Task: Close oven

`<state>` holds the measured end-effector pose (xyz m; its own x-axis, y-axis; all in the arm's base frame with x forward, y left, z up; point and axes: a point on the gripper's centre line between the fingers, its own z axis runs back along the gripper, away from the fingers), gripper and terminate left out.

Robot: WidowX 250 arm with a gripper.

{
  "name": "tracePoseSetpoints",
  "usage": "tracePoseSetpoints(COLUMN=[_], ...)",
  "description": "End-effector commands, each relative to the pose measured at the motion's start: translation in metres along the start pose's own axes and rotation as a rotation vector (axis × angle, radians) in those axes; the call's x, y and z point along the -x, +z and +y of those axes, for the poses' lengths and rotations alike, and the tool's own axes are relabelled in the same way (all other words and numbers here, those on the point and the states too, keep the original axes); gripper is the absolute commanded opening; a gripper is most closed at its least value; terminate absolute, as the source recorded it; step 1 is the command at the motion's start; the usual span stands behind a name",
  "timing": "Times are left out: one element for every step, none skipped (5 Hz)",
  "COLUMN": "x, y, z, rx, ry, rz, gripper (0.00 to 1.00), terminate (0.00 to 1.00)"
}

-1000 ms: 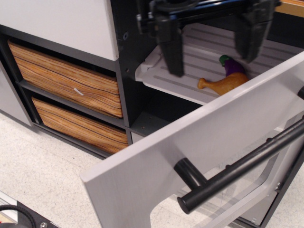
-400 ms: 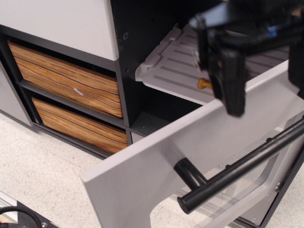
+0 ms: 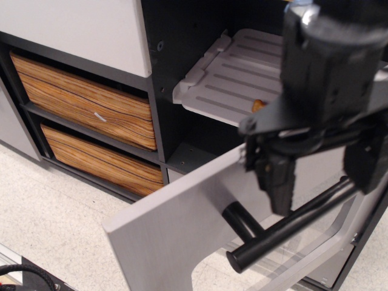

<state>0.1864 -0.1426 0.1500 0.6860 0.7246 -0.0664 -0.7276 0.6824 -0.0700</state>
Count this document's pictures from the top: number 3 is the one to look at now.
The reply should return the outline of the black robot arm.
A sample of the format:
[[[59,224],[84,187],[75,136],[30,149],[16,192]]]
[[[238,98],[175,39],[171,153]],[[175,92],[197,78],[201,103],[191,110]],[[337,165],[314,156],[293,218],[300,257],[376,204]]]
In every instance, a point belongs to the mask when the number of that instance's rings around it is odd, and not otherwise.
[[[386,1],[294,1],[285,11],[282,91],[244,119],[246,169],[272,212],[290,213],[296,160],[345,147],[344,170],[370,193],[387,172]]]

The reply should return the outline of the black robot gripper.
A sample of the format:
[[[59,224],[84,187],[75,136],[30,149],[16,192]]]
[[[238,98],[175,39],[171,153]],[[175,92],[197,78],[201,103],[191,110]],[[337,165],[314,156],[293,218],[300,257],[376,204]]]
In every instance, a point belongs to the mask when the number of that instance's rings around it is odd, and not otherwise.
[[[245,165],[272,212],[291,213],[296,159],[356,141],[382,98],[372,93],[383,49],[374,44],[286,40],[279,97],[244,119]],[[387,172],[387,136],[346,147],[344,170],[365,195]]]

